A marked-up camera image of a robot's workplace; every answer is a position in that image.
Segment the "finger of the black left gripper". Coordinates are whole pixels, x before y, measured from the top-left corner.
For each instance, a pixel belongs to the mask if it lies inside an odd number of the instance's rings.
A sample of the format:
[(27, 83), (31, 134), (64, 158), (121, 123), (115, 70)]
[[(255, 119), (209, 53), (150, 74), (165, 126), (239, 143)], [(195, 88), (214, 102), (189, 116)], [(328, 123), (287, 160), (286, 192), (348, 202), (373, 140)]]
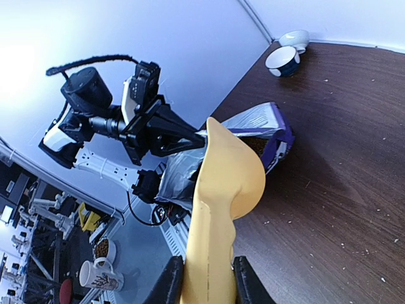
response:
[(197, 136), (194, 139), (158, 136), (158, 138), (151, 143), (151, 154), (158, 157), (165, 157), (191, 149), (203, 148), (204, 145), (205, 139), (201, 136)]
[(197, 129), (179, 117), (170, 106), (160, 106), (148, 121), (148, 127), (158, 136), (177, 137), (179, 139), (202, 139)]

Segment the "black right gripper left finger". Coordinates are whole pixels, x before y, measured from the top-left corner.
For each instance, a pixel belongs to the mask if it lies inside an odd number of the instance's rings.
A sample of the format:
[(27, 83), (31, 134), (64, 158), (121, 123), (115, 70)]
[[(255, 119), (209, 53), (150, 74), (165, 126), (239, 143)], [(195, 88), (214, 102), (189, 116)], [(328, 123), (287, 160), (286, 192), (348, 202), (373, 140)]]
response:
[(183, 257), (172, 256), (162, 273), (158, 277), (155, 285), (144, 304), (176, 304), (180, 301), (182, 281), (184, 275)]

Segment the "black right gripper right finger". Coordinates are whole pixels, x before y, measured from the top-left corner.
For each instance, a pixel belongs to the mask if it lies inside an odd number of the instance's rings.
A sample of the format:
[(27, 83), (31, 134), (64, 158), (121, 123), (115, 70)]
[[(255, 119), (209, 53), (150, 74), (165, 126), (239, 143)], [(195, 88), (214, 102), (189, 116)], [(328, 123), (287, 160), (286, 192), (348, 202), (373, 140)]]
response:
[(246, 256), (234, 258), (237, 303), (275, 304)]

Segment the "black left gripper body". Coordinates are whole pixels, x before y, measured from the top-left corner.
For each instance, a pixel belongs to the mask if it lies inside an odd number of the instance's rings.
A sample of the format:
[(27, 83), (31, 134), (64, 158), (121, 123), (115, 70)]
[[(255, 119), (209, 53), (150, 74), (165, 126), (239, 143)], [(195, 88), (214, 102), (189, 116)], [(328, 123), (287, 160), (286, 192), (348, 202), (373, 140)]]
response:
[(166, 102), (163, 96), (156, 96), (145, 108), (129, 97), (121, 104), (125, 127), (120, 131), (119, 139), (123, 143), (131, 162), (141, 165), (143, 157), (150, 153), (164, 157), (163, 111)]

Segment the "yellow plastic food scoop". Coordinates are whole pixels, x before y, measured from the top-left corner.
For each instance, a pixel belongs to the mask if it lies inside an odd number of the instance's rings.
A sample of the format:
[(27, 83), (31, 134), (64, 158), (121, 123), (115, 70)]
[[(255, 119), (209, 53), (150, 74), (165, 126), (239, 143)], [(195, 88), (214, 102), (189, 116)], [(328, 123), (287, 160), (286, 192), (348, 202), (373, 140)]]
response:
[(237, 288), (232, 270), (236, 237), (234, 220), (251, 212), (260, 199), (256, 204), (245, 201), (241, 205), (229, 200), (211, 205), (193, 202), (181, 303), (236, 302)]

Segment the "purple pet food bag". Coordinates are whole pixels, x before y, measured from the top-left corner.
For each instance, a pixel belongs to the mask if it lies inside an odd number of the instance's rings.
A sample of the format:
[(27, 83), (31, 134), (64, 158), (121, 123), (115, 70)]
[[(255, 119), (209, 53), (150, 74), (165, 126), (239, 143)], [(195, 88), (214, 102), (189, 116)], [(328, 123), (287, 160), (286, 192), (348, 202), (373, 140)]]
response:
[[(207, 205), (229, 200), (236, 205), (256, 204), (265, 175), (289, 152), (292, 129), (274, 102), (262, 103), (219, 123), (210, 117), (200, 132), (203, 148), (169, 156), (159, 185), (158, 201)], [(241, 137), (267, 139), (258, 156)]]

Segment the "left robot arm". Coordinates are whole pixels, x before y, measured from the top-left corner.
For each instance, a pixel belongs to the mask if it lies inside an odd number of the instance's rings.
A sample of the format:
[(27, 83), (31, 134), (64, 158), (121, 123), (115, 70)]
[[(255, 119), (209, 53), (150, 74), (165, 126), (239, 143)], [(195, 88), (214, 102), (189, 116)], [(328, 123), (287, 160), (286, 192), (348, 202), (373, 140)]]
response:
[(94, 134), (120, 141), (136, 166), (147, 153), (165, 157), (204, 147), (203, 136), (159, 94), (160, 71), (153, 62), (136, 64), (134, 75), (124, 83), (121, 105), (111, 103), (113, 97), (94, 67), (73, 73), (61, 88), (66, 106), (46, 131), (40, 149), (62, 167), (97, 173), (128, 191), (137, 171), (85, 149)]

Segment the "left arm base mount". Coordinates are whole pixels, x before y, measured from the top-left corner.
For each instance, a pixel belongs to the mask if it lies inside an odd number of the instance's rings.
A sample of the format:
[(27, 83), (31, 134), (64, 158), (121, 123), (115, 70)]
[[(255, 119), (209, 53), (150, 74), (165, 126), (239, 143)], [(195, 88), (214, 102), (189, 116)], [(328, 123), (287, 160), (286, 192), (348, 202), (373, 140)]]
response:
[(172, 226), (177, 224), (186, 225), (186, 216), (191, 216), (189, 210), (172, 202), (163, 203), (155, 199), (161, 182), (161, 174), (152, 170), (139, 170), (137, 173), (137, 182), (131, 186), (132, 194), (137, 196), (144, 203), (154, 205), (154, 207), (151, 212), (151, 220), (149, 222), (142, 220), (135, 214), (132, 208), (130, 194), (127, 192), (128, 207), (133, 217), (141, 224), (149, 227), (161, 226), (166, 220), (169, 220)]

